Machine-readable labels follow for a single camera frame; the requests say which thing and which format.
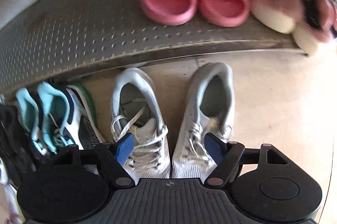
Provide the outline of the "black teal running sneaker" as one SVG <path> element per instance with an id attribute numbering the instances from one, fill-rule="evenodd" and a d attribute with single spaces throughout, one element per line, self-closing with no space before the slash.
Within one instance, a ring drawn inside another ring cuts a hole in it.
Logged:
<path id="1" fill-rule="evenodd" d="M 42 105 L 42 137 L 51 153 L 68 145 L 92 149 L 106 140 L 98 129 L 95 104 L 88 90 L 77 84 L 37 87 Z"/>

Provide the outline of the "pink fluffy slipper right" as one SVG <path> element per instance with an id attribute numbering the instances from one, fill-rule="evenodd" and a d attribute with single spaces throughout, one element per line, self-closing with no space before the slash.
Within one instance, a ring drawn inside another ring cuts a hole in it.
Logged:
<path id="1" fill-rule="evenodd" d="M 332 0 L 303 0 L 303 19 L 291 33 L 307 55 L 336 54 L 336 3 Z"/>

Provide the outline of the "grey white running sneaker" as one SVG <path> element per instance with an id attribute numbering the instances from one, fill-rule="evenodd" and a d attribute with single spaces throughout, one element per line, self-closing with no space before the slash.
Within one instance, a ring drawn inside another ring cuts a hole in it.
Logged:
<path id="1" fill-rule="evenodd" d="M 119 74 L 111 97 L 111 133 L 115 142 L 134 136 L 134 149 L 123 167 L 137 183 L 141 178 L 169 178 L 169 132 L 151 78 L 141 69 Z"/>

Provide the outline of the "metal perforated shoe rack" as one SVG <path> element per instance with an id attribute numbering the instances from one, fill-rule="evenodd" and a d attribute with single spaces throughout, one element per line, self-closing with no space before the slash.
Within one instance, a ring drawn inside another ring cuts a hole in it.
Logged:
<path id="1" fill-rule="evenodd" d="M 139 0 L 38 0 L 1 29 L 1 94 L 47 79 L 236 51 L 299 47 L 254 18 L 236 28 L 212 25 L 200 15 L 184 25 L 161 26 L 143 14 Z"/>

